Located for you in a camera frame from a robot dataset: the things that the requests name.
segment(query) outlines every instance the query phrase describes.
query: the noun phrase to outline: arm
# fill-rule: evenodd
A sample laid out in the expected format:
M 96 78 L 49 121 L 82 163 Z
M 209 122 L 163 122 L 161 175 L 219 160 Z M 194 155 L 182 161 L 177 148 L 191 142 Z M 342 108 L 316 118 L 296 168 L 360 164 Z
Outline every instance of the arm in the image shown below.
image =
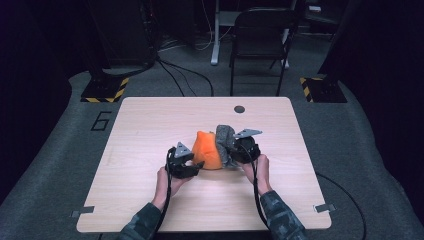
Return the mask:
M 191 178 L 172 178 L 171 197 L 174 196 L 180 187 L 190 181 Z M 118 240 L 145 240 L 152 239 L 156 226 L 159 223 L 162 209 L 166 201 L 168 188 L 168 175 L 164 167 L 160 168 L 157 174 L 156 192 L 153 200 L 147 203 L 131 221 L 124 226 L 118 236 Z
M 258 192 L 267 217 L 267 225 L 274 239 L 306 240 L 305 228 L 281 197 L 272 190 L 269 182 L 269 159 L 260 155 L 257 161 Z M 252 165 L 242 164 L 247 178 L 253 183 Z

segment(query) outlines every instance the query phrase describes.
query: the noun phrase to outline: gray carpet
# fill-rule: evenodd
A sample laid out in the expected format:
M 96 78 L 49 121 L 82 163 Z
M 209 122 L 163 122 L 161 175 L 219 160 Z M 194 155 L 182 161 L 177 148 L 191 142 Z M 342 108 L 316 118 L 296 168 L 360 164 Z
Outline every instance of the gray carpet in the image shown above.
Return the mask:
M 424 229 L 402 191 L 385 170 L 375 147 L 373 133 L 360 104 L 341 84 L 346 104 L 308 103 L 300 77 L 317 77 L 330 43 L 326 37 L 296 35 L 290 52 L 290 68 L 283 80 L 281 96 L 291 99 L 315 170 L 346 189 L 363 211 L 367 239 L 424 239 Z M 218 66 L 210 65 L 212 46 L 203 51 L 176 47 L 160 51 L 159 56 L 174 64 L 207 76 L 215 96 L 229 95 L 231 45 L 221 45 Z M 273 96 L 277 77 L 260 77 L 269 63 L 237 64 L 235 96 Z M 134 69 L 117 69 L 125 72 Z M 184 94 L 210 96 L 206 81 L 196 75 L 172 69 Z M 278 75 L 275 68 L 268 75 Z M 73 210 L 83 206 L 98 163 L 106 145 L 121 101 L 82 103 L 80 94 L 90 80 L 88 73 L 70 79 L 73 94 L 68 108 L 44 147 L 0 207 L 0 239 L 98 239 L 98 234 L 76 230 Z M 172 78 L 155 64 L 130 78 L 123 97 L 181 96 Z M 97 115 L 110 118 L 105 131 L 90 131 Z M 363 221 L 351 199 L 335 184 L 319 177 L 331 212 L 332 226 L 327 230 L 308 230 L 310 239 L 361 239 Z M 114 233 L 102 239 L 113 239 Z M 265 239 L 267 233 L 178 233 L 158 234 L 157 239 Z

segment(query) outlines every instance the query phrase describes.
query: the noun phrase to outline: hand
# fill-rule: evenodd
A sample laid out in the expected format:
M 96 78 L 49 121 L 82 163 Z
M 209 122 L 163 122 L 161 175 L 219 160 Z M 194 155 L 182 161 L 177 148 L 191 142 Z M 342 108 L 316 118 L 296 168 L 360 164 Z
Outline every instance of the hand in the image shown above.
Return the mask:
M 173 197 L 180 187 L 190 181 L 191 178 L 184 178 L 184 179 L 178 179 L 178 178 L 172 178 L 171 180 L 171 197 Z M 152 204 L 155 205 L 159 210 L 162 211 L 163 207 L 165 206 L 166 201 L 166 193 L 168 190 L 168 173 L 165 170 L 165 167 L 161 167 L 157 174 L 157 182 L 156 182 L 156 192 L 155 196 L 152 200 Z
M 257 160 L 253 162 L 257 166 L 256 178 L 258 179 L 258 191 L 259 195 L 263 195 L 272 190 L 269 183 L 269 159 L 266 155 L 261 154 Z M 241 168 L 244 170 L 247 179 L 253 183 L 253 168 L 251 163 L 241 164 Z

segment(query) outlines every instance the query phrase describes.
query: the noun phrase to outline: black cable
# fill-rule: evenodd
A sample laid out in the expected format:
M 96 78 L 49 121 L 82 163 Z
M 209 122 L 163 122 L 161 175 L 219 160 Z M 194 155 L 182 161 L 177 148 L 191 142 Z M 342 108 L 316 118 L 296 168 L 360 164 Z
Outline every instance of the black cable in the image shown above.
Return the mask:
M 176 39 L 162 43 L 159 50 L 166 50 L 167 48 L 173 48 L 175 46 L 178 46 L 178 40 Z
M 252 170 L 253 170 L 253 192 L 254 192 L 254 195 L 255 195 L 256 208 L 258 210 L 258 214 L 259 214 L 259 217 L 261 218 L 262 222 L 269 229 L 268 224 L 266 222 L 266 218 L 265 218 L 265 216 L 262 213 L 262 208 L 261 208 L 261 204 L 260 204 L 260 201 L 259 201 L 258 178 L 256 177 L 256 175 L 258 173 L 258 168 L 257 168 L 257 166 L 255 166 L 255 163 L 254 163 L 254 161 L 252 159 L 252 156 L 250 156 L 249 151 L 247 151 L 247 149 L 242 144 L 240 144 L 240 147 L 242 147 L 243 150 L 246 152 L 247 156 L 249 156 L 250 164 L 252 164 Z
M 130 72 L 125 72 L 125 73 L 119 73 L 119 74 L 111 74 L 111 73 L 107 73 L 107 74 L 110 75 L 110 76 L 113 76 L 113 77 L 118 77 L 118 78 L 128 78 L 128 77 L 140 74 L 142 72 L 145 72 L 146 70 L 148 70 L 152 66 L 153 66 L 152 63 L 147 63 L 145 68 L 142 68 L 142 69 L 138 69 L 138 70 L 134 70 L 134 71 L 130 71 Z
M 183 90 L 181 89 L 180 85 L 177 82 L 177 79 L 175 79 L 174 75 L 172 75 L 172 73 L 165 68 L 165 66 L 163 65 L 162 61 L 160 59 L 157 60 L 157 62 L 162 66 L 162 68 L 172 77 L 172 79 L 174 79 L 175 84 L 177 84 L 178 89 L 180 90 L 181 95 L 183 95 L 183 97 L 185 97 Z
M 166 155 L 166 172 L 168 175 L 168 189 L 166 191 L 166 200 L 165 200 L 165 205 L 163 206 L 162 209 L 162 213 L 160 215 L 160 219 L 158 222 L 158 225 L 156 225 L 156 229 L 155 229 L 155 233 L 157 233 L 159 231 L 160 226 L 162 225 L 163 219 L 165 218 L 166 215 L 166 211 L 168 210 L 168 205 L 169 205 L 169 200 L 171 199 L 171 181 L 172 181 L 172 176 L 169 170 L 169 154 L 172 154 L 171 150 L 168 150 L 168 154 Z
M 343 188 L 340 184 L 336 183 L 331 178 L 329 178 L 329 177 L 327 177 L 327 176 L 325 176 L 325 175 L 323 175 L 323 174 L 321 174 L 317 171 L 315 171 L 315 174 L 319 177 L 322 177 L 322 178 L 328 180 L 332 184 L 336 185 L 338 188 L 340 188 L 350 198 L 350 200 L 352 200 L 353 204 L 355 204 L 355 207 L 356 207 L 356 209 L 358 209 L 358 212 L 359 212 L 359 214 L 361 215 L 361 218 L 362 218 L 362 226 L 363 226 L 363 229 L 364 229 L 364 231 L 362 233 L 362 239 L 365 240 L 366 237 L 367 237 L 367 224 L 366 224 L 366 221 L 365 221 L 364 213 L 362 212 L 361 208 L 359 207 L 359 204 L 355 201 L 355 199 L 352 197 L 352 195 L 350 195 L 350 193 L 345 188 Z
M 193 93 L 193 95 L 195 97 L 197 97 L 197 94 L 194 92 L 193 88 L 191 88 L 190 84 L 188 83 L 187 77 L 180 70 L 178 70 L 178 68 L 176 68 L 174 66 L 171 66 L 171 65 L 168 65 L 168 66 L 171 67 L 171 68 L 173 68 L 175 71 L 179 72 L 181 74 L 181 76 L 183 76 L 184 81 L 187 84 L 187 87 L 190 89 L 190 91 Z
M 190 72 L 190 73 L 193 73 L 193 74 L 196 74 L 196 75 L 200 76 L 201 78 L 205 79 L 205 80 L 208 82 L 209 87 L 210 87 L 210 89 L 211 89 L 211 97 L 213 97 L 213 96 L 215 95 L 215 94 L 214 94 L 214 89 L 213 89 L 212 83 L 211 83 L 211 81 L 210 81 L 210 80 L 209 80 L 206 76 L 204 76 L 204 75 L 202 75 L 202 74 L 200 74 L 200 73 L 198 73 L 198 72 L 195 72 L 195 71 L 193 71 L 193 70 L 190 70 L 190 69 L 187 69 L 187 68 L 184 68 L 184 67 L 181 67 L 181 66 L 175 65 L 175 64 L 173 64 L 173 63 L 171 63 L 171 62 L 168 62 L 168 61 L 166 61 L 166 60 L 159 59 L 159 57 L 158 57 L 158 60 L 157 60 L 157 61 L 159 61 L 159 62 L 163 62 L 163 63 L 165 63 L 165 64 L 167 64 L 167 65 L 169 65 L 169 66 L 173 66 L 173 67 L 176 67 L 176 68 L 179 68 L 179 69 L 182 69 L 182 70 L 184 70 L 184 71 L 187 71 L 187 72 Z

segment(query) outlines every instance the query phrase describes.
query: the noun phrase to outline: sleeve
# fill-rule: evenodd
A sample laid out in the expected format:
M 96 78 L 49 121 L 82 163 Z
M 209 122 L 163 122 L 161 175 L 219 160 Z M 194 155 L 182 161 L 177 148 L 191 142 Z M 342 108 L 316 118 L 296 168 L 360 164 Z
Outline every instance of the sleeve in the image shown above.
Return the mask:
M 151 203 L 147 203 L 119 233 L 117 240 L 152 239 L 159 223 L 161 212 Z
M 273 239 L 307 240 L 305 227 L 275 191 L 261 196 L 261 205 Z

